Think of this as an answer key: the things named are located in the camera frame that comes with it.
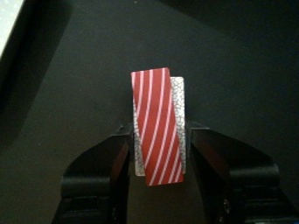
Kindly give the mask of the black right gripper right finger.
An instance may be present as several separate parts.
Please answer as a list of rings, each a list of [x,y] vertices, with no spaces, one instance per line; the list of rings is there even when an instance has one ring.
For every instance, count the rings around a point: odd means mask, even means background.
[[[187,139],[207,224],[299,224],[274,159],[198,122]]]

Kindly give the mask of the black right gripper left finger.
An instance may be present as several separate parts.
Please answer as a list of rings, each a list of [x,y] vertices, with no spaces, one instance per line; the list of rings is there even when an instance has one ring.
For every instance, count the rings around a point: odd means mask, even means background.
[[[127,224],[134,124],[122,125],[70,164],[51,224]]]

